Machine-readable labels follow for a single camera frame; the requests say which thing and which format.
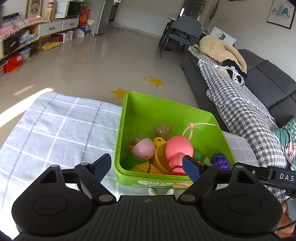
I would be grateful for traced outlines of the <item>orange toy with green top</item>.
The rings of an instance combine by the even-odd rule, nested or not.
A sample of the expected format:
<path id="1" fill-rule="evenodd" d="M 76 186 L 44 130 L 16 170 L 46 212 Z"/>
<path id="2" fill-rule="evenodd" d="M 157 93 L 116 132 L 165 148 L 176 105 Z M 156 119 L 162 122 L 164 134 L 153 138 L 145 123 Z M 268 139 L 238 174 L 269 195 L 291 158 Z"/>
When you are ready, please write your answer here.
<path id="1" fill-rule="evenodd" d="M 193 159 L 200 162 L 202 165 L 211 163 L 210 159 L 198 150 L 194 151 Z"/>

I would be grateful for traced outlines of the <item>purple toy grapes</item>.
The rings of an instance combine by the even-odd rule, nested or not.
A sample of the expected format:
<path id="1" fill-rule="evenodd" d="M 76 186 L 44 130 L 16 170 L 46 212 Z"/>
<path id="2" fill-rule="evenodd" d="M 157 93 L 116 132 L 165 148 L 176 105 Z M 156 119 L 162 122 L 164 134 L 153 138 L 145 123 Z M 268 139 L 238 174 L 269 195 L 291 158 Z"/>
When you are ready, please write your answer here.
<path id="1" fill-rule="evenodd" d="M 231 170 L 231 164 L 224 154 L 213 154 L 211 163 L 218 166 L 220 170 Z"/>

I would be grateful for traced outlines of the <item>yellow toy corn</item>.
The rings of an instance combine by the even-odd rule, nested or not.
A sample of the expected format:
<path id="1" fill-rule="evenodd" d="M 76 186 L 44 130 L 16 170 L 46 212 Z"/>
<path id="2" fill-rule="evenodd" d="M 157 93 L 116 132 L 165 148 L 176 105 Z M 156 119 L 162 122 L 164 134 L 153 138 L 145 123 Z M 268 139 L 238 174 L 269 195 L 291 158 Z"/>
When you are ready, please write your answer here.
<path id="1" fill-rule="evenodd" d="M 149 160 L 142 160 L 134 156 L 128 156 L 120 161 L 122 168 L 128 171 L 161 174 L 161 172 L 149 162 Z"/>

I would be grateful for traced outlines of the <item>yellow toy cup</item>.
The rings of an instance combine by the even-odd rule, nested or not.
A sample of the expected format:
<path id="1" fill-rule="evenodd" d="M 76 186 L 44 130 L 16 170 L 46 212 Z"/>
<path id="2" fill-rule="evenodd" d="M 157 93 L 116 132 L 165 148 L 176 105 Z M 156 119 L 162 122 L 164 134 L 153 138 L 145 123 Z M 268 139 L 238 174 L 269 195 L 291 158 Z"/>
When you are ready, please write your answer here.
<path id="1" fill-rule="evenodd" d="M 162 173 L 162 174 L 169 174 L 171 168 L 169 167 L 169 162 L 166 159 L 166 146 L 167 141 L 162 137 L 156 137 L 153 140 L 154 145 L 156 147 L 155 154 L 153 156 L 153 165 Z"/>

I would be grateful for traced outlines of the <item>brown toy hand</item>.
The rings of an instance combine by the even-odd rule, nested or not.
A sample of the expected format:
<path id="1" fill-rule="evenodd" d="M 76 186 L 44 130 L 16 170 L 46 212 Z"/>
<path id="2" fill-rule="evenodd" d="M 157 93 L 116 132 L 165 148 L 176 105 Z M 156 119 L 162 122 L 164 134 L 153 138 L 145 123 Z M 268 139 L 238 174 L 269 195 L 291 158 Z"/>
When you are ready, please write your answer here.
<path id="1" fill-rule="evenodd" d="M 156 123 L 154 125 L 154 132 L 158 137 L 163 138 L 165 141 L 168 141 L 170 139 L 170 133 L 172 131 L 172 126 L 170 122 L 165 123 L 162 121 L 161 125 L 158 125 Z"/>

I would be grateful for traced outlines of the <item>pink toy egg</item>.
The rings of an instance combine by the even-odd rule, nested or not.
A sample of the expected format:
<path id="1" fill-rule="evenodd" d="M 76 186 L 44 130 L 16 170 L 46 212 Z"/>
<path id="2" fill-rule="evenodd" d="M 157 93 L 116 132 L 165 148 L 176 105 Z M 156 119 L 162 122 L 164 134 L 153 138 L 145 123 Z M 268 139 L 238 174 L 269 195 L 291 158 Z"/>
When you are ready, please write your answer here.
<path id="1" fill-rule="evenodd" d="M 150 160 L 155 154 L 154 142 L 144 134 L 138 134 L 129 146 L 132 156 L 142 160 Z"/>

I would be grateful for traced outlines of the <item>green plastic cookie box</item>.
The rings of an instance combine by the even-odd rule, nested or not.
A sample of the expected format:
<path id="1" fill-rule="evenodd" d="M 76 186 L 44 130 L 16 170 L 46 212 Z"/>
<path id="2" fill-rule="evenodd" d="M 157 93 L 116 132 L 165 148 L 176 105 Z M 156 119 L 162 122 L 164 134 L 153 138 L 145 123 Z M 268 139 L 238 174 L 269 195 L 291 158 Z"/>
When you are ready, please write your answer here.
<path id="1" fill-rule="evenodd" d="M 206 164 L 214 154 L 222 155 L 222 167 L 235 163 L 213 114 L 138 92 L 125 95 L 114 161 L 119 184 L 187 189 L 192 182 L 183 157 Z"/>

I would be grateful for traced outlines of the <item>teal patterned pillow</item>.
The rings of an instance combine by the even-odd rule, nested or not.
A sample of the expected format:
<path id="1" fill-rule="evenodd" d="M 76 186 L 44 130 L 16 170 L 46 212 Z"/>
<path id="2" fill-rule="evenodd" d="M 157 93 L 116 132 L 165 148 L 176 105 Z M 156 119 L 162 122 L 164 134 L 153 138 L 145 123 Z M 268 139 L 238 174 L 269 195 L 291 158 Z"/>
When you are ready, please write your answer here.
<path id="1" fill-rule="evenodd" d="M 271 130 L 278 138 L 285 157 L 293 170 L 295 170 L 295 129 L 295 116 L 293 116 L 283 127 Z"/>

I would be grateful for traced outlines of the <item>checked sofa blanket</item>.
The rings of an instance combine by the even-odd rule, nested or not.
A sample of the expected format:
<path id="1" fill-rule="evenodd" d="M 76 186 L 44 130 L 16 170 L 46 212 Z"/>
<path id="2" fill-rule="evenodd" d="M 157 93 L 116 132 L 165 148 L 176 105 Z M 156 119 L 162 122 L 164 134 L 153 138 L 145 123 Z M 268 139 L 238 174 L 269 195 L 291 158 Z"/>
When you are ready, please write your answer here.
<path id="1" fill-rule="evenodd" d="M 286 169 L 287 158 L 278 138 L 274 117 L 262 102 L 246 87 L 234 82 L 196 47 L 189 52 L 197 59 L 197 66 L 206 84 L 206 96 L 214 104 L 227 129 L 247 140 L 259 166 Z"/>

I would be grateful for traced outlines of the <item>grey fabric sofa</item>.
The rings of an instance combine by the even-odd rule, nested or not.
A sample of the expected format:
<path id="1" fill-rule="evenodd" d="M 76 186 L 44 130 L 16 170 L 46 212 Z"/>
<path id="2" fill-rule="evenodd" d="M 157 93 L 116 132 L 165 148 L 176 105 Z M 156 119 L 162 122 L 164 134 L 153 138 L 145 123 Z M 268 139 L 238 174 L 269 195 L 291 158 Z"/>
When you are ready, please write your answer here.
<path id="1" fill-rule="evenodd" d="M 239 49 L 247 63 L 246 86 L 265 105 L 278 127 L 295 116 L 295 81 L 276 65 L 247 49 Z M 185 73 L 199 108 L 215 116 L 221 130 L 229 129 L 220 117 L 214 103 L 207 97 L 208 85 L 198 66 L 198 58 L 188 52 L 182 61 Z"/>

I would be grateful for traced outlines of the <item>red storage box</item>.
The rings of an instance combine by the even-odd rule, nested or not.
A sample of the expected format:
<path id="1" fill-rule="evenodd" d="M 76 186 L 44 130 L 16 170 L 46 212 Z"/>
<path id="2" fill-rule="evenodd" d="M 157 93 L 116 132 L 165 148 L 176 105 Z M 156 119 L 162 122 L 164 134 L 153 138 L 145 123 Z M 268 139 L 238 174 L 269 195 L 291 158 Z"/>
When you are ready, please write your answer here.
<path id="1" fill-rule="evenodd" d="M 10 73 L 23 63 L 22 54 L 20 53 L 12 54 L 6 59 L 6 61 L 7 63 L 4 66 L 4 72 Z"/>

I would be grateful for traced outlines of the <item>white deer pillow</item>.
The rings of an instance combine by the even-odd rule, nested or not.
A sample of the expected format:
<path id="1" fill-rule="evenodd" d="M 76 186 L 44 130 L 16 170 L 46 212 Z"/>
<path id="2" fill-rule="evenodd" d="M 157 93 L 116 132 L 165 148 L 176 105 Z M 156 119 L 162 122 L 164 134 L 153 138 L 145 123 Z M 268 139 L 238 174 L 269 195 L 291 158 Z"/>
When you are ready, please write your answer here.
<path id="1" fill-rule="evenodd" d="M 210 36 L 216 36 L 218 39 L 226 41 L 227 43 L 231 44 L 233 47 L 235 46 L 236 39 L 217 27 L 214 27 L 211 30 Z"/>

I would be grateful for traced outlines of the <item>white tv cabinet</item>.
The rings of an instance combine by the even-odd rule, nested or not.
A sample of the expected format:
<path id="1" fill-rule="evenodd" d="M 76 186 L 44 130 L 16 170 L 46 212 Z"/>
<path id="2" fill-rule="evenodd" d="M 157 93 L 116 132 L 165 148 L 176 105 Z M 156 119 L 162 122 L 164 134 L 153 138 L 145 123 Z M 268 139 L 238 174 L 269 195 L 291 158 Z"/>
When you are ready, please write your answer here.
<path id="1" fill-rule="evenodd" d="M 79 18 L 49 20 L 44 17 L 22 19 L 8 17 L 1 28 L 1 76 L 5 74 L 6 59 L 15 53 L 22 54 L 27 62 L 34 50 L 51 50 L 73 39 L 73 30 L 78 27 Z"/>

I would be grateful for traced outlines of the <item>silver refrigerator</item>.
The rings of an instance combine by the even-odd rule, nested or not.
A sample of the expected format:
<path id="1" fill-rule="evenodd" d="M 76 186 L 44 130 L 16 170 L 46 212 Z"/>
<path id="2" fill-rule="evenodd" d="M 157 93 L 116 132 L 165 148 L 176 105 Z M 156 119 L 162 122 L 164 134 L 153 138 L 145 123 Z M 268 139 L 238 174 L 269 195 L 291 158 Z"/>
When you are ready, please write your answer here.
<path id="1" fill-rule="evenodd" d="M 109 17 L 112 10 L 113 1 L 92 1 L 90 17 L 94 20 L 91 34 L 93 36 L 106 32 L 109 23 Z"/>

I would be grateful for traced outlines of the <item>framed cartoon picture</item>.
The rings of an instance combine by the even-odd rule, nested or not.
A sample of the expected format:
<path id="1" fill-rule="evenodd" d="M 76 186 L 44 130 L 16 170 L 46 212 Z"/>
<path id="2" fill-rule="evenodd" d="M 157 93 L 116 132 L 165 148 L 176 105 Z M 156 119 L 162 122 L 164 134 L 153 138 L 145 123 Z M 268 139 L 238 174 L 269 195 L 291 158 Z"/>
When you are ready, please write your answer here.
<path id="1" fill-rule="evenodd" d="M 42 0 L 27 0 L 26 18 L 41 16 Z"/>

